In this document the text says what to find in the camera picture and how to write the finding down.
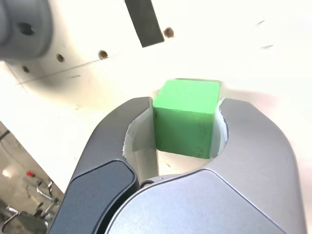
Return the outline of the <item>grey curved gripper left jaw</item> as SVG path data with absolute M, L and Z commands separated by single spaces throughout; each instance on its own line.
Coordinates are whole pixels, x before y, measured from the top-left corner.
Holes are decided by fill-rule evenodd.
M 152 98 L 133 98 L 92 132 L 49 228 L 51 234 L 102 234 L 118 208 L 159 174 Z

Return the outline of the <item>grey curved gripper right jaw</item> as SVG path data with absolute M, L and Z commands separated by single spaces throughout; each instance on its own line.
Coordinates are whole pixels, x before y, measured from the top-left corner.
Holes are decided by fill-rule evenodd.
M 112 218 L 109 234 L 305 234 L 299 173 L 282 131 L 252 104 L 225 99 L 227 142 L 211 162 L 152 183 Z

